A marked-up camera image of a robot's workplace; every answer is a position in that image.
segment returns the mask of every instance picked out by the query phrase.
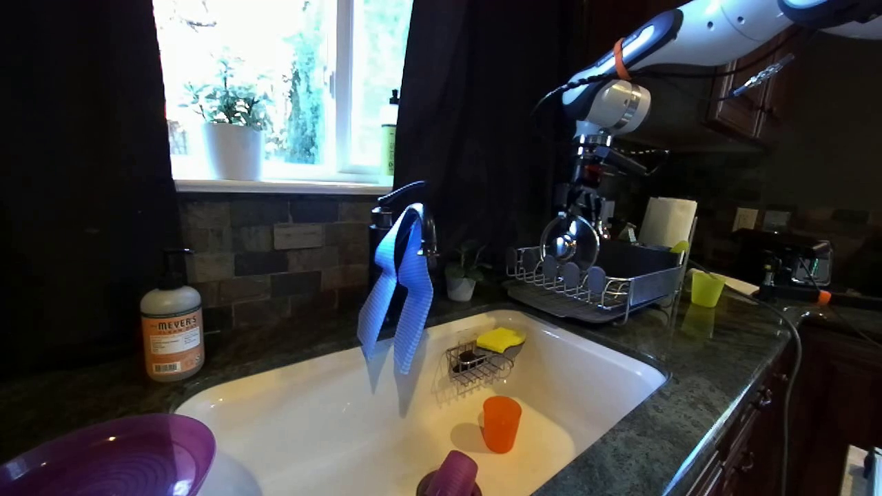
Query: bottle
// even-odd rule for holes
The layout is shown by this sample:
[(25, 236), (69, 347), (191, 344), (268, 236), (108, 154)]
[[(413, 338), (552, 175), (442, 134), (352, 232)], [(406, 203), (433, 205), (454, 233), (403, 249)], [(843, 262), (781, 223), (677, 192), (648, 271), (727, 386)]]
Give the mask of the bottle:
[(760, 299), (774, 299), (774, 267), (763, 263)]
[(380, 164), (384, 174), (395, 175), (395, 134), (396, 134), (396, 87), (388, 92), (388, 106), (380, 116)]
[(177, 382), (204, 364), (200, 294), (188, 287), (188, 248), (163, 249), (163, 274), (140, 296), (144, 371), (156, 382)]

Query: kitchen cabinet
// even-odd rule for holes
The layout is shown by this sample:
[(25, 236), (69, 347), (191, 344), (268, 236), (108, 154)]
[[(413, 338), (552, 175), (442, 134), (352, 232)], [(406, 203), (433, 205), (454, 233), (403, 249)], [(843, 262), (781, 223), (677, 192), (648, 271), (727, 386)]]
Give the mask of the kitchen cabinet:
[(690, 496), (771, 496), (781, 492), (783, 398), (792, 382), (794, 351), (765, 365), (743, 408), (699, 468)]
[(804, 328), (794, 409), (794, 492), (838, 492), (848, 442), (882, 442), (882, 347), (843, 331)]
[[(771, 145), (785, 112), (792, 70), (785, 62), (794, 57), (794, 34), (783, 33), (765, 41), (760, 50), (723, 66), (723, 76), (713, 81), (709, 125), (742, 138), (754, 145)], [(771, 62), (783, 62), (783, 70), (763, 85), (732, 99), (732, 87), (743, 85), (750, 76)]]

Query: countertop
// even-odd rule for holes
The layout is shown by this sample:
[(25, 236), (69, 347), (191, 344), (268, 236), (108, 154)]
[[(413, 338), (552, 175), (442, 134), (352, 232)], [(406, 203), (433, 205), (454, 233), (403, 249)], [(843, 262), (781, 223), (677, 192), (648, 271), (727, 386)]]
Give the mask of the countertop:
[[(502, 305), (524, 309), (506, 299), (436, 305), (433, 322)], [(668, 382), (538, 491), (549, 496), (683, 492), (792, 338), (776, 305), (730, 296), (713, 311), (670, 305), (615, 325), (557, 325), (654, 364)], [(173, 386), (148, 382), (134, 358), (9, 379), (0, 382), (0, 460), (94, 420), (173, 409), (214, 382), (344, 347), (356, 347), (356, 305), (334, 320), (304, 311), (284, 325), (224, 335), (207, 365)]]

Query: dish rack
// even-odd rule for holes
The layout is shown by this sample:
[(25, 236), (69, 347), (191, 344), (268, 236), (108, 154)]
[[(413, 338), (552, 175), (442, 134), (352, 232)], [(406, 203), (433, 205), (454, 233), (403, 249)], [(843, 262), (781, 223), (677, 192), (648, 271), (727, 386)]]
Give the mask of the dish rack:
[(596, 262), (561, 262), (542, 244), (524, 244), (506, 256), (505, 291), (553, 316), (611, 322), (677, 294), (683, 267), (687, 256), (630, 243), (604, 243)]

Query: kitchen sink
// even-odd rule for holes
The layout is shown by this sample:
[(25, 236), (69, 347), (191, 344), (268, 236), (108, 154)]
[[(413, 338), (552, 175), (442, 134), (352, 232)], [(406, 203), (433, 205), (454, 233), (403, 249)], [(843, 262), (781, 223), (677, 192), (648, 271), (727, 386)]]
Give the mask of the kitchen sink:
[[(451, 371), (451, 349), (490, 328), (527, 335), (497, 369)], [(388, 347), (359, 347), (228, 379), (191, 397), (217, 437), (200, 492), (384, 492), (413, 496), (419, 478), (457, 448), (476, 463), (484, 496), (530, 492), (592, 446), (665, 376), (618, 349), (520, 311), (484, 311), (428, 328), (411, 373)], [(482, 440), (488, 397), (520, 405), (515, 446)]]

